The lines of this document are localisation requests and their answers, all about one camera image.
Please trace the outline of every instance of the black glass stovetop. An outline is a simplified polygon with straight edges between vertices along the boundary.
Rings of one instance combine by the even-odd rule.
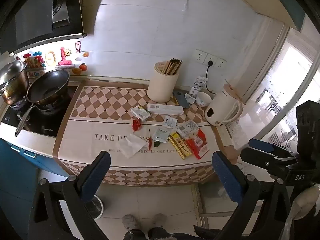
[[[26,121],[26,124],[24,125],[23,129],[42,135],[56,137],[63,116],[66,113],[66,110],[70,104],[71,98],[76,92],[76,89],[77,86],[68,86],[68,94],[70,98],[66,101],[65,104],[63,104],[61,109],[59,109],[59,111],[56,113],[48,114],[38,110],[36,107],[33,108],[29,114],[29,119]],[[17,116],[17,114],[20,114],[18,112],[19,110],[14,110],[13,108],[9,107],[6,113],[4,114],[1,122],[17,127],[20,122],[20,119],[18,119]]]

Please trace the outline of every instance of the black pants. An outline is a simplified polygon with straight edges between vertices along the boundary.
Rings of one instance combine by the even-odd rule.
[[[162,239],[162,238],[167,238],[167,237],[174,237],[177,240],[199,240],[202,238],[196,237],[196,236],[191,236],[188,234],[183,234],[183,233],[175,233],[175,234],[169,234],[165,229],[163,228],[151,228],[148,231],[148,237],[150,240],[155,240],[155,239]],[[147,240],[146,235],[144,232],[142,232],[140,229],[133,229],[128,231],[124,235],[124,240]]]

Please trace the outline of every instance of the cabinet handle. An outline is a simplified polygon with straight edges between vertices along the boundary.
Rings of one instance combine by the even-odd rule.
[[[16,152],[20,152],[20,147],[15,146],[14,144],[10,144],[10,147],[12,150],[15,150]]]
[[[24,155],[27,155],[28,157],[31,157],[31,158],[34,158],[34,159],[37,157],[37,154],[36,154],[36,153],[29,152],[29,151],[27,151],[27,150],[23,150],[23,153],[24,153]]]

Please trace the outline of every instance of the white bowl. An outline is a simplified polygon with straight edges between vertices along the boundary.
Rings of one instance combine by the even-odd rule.
[[[207,93],[199,92],[196,101],[198,106],[205,107],[211,103],[212,99]]]

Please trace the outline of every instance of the black power cord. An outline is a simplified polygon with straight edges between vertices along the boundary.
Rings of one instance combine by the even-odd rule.
[[[210,60],[210,61],[208,62],[207,73],[206,73],[206,75],[205,75],[206,78],[208,78],[208,70],[209,70],[209,68],[210,68],[212,65],[213,65],[213,62],[212,62],[212,60]],[[211,92],[211,91],[208,89],[207,82],[205,83],[205,87],[207,88],[207,90],[208,90],[211,94],[216,95],[216,93],[213,93],[213,92]]]

